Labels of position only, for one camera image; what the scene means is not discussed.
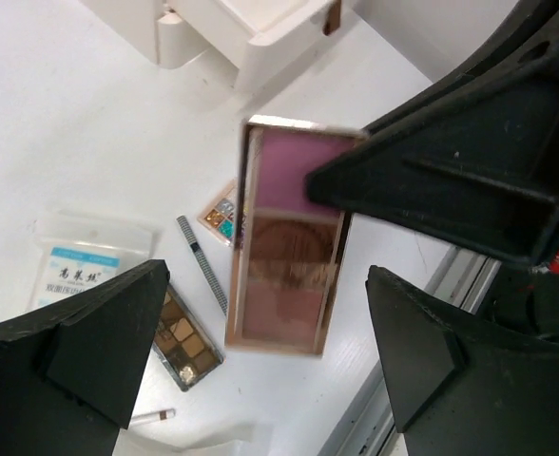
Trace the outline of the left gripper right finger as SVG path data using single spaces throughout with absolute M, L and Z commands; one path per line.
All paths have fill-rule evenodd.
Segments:
M 559 343 L 487 339 L 484 322 L 374 266 L 366 281 L 379 357 L 408 347 L 444 369 L 398 430 L 412 455 L 559 455 Z

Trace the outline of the glitter eyeshadow palette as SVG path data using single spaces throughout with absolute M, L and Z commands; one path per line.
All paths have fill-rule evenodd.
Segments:
M 230 246 L 235 232 L 237 180 L 228 182 L 200 212 L 198 222 L 219 241 Z

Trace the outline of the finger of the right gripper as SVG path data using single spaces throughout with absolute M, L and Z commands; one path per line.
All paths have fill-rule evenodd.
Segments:
M 534 75 L 559 79 L 559 1 L 519 1 L 465 62 L 366 130 L 414 131 Z

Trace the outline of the brown eyeshadow palette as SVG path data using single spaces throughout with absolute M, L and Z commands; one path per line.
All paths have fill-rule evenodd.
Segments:
M 224 361 L 220 349 L 171 285 L 165 292 L 152 350 L 183 392 Z

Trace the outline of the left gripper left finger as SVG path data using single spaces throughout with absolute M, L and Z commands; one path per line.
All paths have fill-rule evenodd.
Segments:
M 0 323 L 0 455 L 109 455 L 127 428 L 169 271 L 151 259 Z

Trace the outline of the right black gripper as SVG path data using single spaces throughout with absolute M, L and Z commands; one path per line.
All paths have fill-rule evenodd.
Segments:
M 559 342 L 559 61 L 469 81 L 310 173 L 306 191 L 508 262 L 483 299 L 485 337 Z

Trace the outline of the pink blush palette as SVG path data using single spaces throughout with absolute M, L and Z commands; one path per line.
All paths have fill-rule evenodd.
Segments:
M 226 346 L 322 355 L 352 216 L 310 201 L 305 179 L 366 137 L 277 116 L 243 123 Z

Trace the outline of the white drawer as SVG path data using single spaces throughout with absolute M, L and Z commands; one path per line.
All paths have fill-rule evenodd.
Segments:
M 233 87 L 254 92 L 341 23 L 330 0 L 182 0 L 169 6 L 236 69 Z

